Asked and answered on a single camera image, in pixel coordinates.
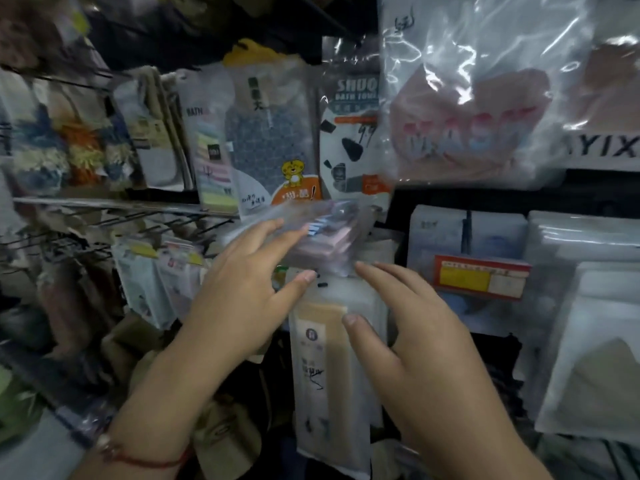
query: yellow cartoon tiger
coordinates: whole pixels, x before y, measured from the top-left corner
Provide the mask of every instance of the yellow cartoon tiger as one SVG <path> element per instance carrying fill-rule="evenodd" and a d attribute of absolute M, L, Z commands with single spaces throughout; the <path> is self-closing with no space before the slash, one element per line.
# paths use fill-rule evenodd
<path fill-rule="evenodd" d="M 284 178 L 287 179 L 287 183 L 284 184 L 284 186 L 300 187 L 302 185 L 302 180 L 304 179 L 302 176 L 304 169 L 305 164 L 300 160 L 285 162 L 284 165 L 282 165 L 282 174 L 284 175 Z"/>

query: orange label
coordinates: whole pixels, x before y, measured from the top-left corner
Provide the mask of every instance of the orange label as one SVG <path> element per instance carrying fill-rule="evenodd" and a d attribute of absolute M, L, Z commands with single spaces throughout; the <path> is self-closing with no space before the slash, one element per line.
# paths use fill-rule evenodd
<path fill-rule="evenodd" d="M 391 193 L 391 188 L 380 180 L 380 177 L 377 175 L 363 175 L 362 193 L 364 193 L 364 195 Z"/>
<path fill-rule="evenodd" d="M 277 205 L 286 200 L 322 200 L 320 178 L 313 175 L 302 177 L 300 182 L 285 184 L 273 196 L 272 204 Z"/>
<path fill-rule="evenodd" d="M 377 116 L 338 116 L 334 120 L 337 125 L 374 125 L 378 122 Z"/>

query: pink package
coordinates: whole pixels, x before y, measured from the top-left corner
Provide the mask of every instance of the pink package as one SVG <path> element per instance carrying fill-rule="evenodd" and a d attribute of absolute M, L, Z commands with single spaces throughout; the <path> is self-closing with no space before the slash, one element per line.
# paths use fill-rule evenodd
<path fill-rule="evenodd" d="M 468 94 L 420 67 L 391 103 L 398 177 L 464 182 L 499 175 L 549 104 L 545 72 L 527 69 L 477 82 Z"/>

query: finger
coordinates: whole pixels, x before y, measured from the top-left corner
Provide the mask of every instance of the finger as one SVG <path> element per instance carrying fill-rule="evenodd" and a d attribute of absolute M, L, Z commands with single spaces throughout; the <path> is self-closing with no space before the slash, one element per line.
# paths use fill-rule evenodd
<path fill-rule="evenodd" d="M 360 315 L 345 315 L 342 322 L 367 377 L 384 401 L 403 373 L 400 359 L 382 343 L 369 322 Z"/>
<path fill-rule="evenodd" d="M 396 315 L 400 315 L 397 312 L 404 307 L 407 299 L 415 296 L 407 286 L 382 269 L 363 262 L 357 262 L 355 269 L 358 276 L 378 292 L 387 306 L 396 312 Z"/>
<path fill-rule="evenodd" d="M 298 273 L 292 281 L 269 299 L 268 315 L 281 323 L 316 277 L 317 273 L 311 269 Z"/>
<path fill-rule="evenodd" d="M 238 237 L 237 250 L 245 256 L 253 254 L 260 249 L 267 237 L 281 228 L 283 224 L 284 219 L 274 219 L 249 227 Z"/>
<path fill-rule="evenodd" d="M 303 226 L 300 230 L 285 232 L 263 246 L 261 250 L 254 253 L 254 256 L 258 261 L 265 263 L 269 269 L 273 269 L 280 264 L 284 256 L 286 256 L 291 248 L 306 236 L 308 232 L 308 225 Z"/>
<path fill-rule="evenodd" d="M 416 293 L 417 295 L 427 298 L 428 300 L 439 298 L 436 291 L 428 284 L 420 274 L 396 264 L 386 263 L 374 263 L 375 267 L 386 271 L 391 276 L 395 277 L 401 283 L 404 283 L 407 288 Z"/>

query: red string bracelet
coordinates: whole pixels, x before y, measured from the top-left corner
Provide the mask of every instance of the red string bracelet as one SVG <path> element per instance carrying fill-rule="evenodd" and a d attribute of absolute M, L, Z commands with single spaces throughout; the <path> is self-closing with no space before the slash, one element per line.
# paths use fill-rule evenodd
<path fill-rule="evenodd" d="M 95 446 L 98 450 L 98 453 L 102 455 L 102 459 L 106 463 L 126 463 L 127 465 L 133 465 L 135 467 L 140 468 L 148 468 L 152 470 L 166 470 L 167 468 L 180 467 L 185 464 L 188 459 L 190 459 L 192 450 L 191 448 L 187 448 L 180 460 L 177 461 L 147 461 L 147 460 L 139 460 L 137 458 L 132 458 L 127 456 L 122 451 L 122 445 L 116 444 L 112 441 L 111 437 L 107 434 L 100 435 L 98 437 L 98 441 L 96 441 Z"/>

